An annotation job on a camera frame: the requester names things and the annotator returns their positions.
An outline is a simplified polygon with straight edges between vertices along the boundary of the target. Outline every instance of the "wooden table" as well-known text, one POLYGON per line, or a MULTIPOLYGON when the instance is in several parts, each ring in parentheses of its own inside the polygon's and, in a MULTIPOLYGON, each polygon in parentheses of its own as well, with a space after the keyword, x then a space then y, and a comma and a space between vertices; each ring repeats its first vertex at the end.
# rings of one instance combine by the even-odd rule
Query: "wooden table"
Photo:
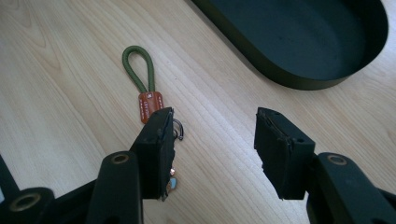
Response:
MULTIPOLYGON (((1 1, 1 155, 21 189, 59 197, 95 179, 102 158, 129 149, 143 127, 120 59, 139 45, 186 132, 177 190, 144 201, 146 223, 308 222, 305 201, 280 201, 262 172, 258 106, 284 114, 317 153, 344 154, 396 192, 396 3, 383 3, 381 54, 335 87, 297 91, 255 70, 189 0, 1 1)), ((143 59, 131 61, 145 79, 143 59)))

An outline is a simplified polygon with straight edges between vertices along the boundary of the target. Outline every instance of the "keychain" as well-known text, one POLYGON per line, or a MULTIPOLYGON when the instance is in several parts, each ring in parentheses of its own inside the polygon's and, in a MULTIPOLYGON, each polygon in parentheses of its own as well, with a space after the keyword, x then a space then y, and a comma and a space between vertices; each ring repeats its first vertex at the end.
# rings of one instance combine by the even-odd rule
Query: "keychain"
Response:
POLYGON ((146 124, 152 113, 163 108, 163 96, 158 91, 155 91, 154 66, 152 64, 151 57, 145 49, 139 46, 131 46, 122 53, 122 64, 125 68, 125 71, 131 77, 132 81, 140 91, 140 119, 144 124, 146 124), (148 65, 148 90, 129 64, 128 58, 131 53, 140 54, 148 65))
MULTIPOLYGON (((139 46, 131 46, 128 47, 122 53, 122 64, 125 68, 125 71, 131 77, 132 81, 140 91, 139 94, 140 119, 144 124, 146 124, 149 121, 149 117, 151 116, 152 113, 163 108, 163 96, 158 91, 155 91, 154 65, 152 63, 151 57, 149 56, 148 52, 145 49, 139 46), (139 54, 140 56, 143 57, 143 59, 147 63, 148 90, 143 85, 142 81, 134 72, 131 65, 129 64, 129 55, 131 53, 139 54)), ((177 119, 174 119, 173 122, 175 122, 178 125, 178 129, 179 129, 179 133, 177 132, 176 129, 174 129, 175 140, 179 139, 181 141, 183 140, 184 137, 183 125, 177 119)), ((174 177, 174 174, 175 174, 175 167, 172 167, 170 171, 171 178, 168 185, 166 186, 166 190, 168 193, 174 190, 177 186, 177 179, 174 177)))

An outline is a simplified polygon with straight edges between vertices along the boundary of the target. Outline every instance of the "orange leather tag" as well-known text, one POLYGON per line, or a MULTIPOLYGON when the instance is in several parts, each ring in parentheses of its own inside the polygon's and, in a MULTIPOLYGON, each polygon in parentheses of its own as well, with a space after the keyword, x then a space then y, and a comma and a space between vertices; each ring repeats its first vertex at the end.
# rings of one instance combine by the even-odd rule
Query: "orange leather tag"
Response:
POLYGON ((140 119, 146 124, 152 113, 163 108, 163 96, 158 91, 143 92, 139 95, 139 104, 140 119))

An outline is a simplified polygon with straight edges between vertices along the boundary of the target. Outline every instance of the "metal ring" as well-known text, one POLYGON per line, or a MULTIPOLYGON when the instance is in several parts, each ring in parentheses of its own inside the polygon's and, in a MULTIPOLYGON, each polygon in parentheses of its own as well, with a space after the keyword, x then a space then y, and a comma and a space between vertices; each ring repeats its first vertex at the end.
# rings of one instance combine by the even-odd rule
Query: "metal ring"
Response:
POLYGON ((327 159, 336 165, 347 165, 347 160, 337 155, 329 155, 327 159))
POLYGON ((24 211, 38 203, 40 199, 41 195, 39 193, 24 194, 12 202, 12 204, 9 206, 9 210, 11 210, 12 212, 24 211))
POLYGON ((121 164, 129 160, 129 156, 126 154, 118 154, 111 158, 114 164, 121 164))

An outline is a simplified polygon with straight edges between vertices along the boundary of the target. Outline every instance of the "oval tray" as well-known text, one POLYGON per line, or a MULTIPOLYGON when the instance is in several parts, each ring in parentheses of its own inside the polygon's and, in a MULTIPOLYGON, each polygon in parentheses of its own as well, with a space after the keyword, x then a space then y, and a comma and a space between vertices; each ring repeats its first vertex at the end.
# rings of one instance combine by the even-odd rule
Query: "oval tray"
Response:
POLYGON ((321 90, 370 63, 388 37, 379 0, 193 0, 262 74, 321 90))

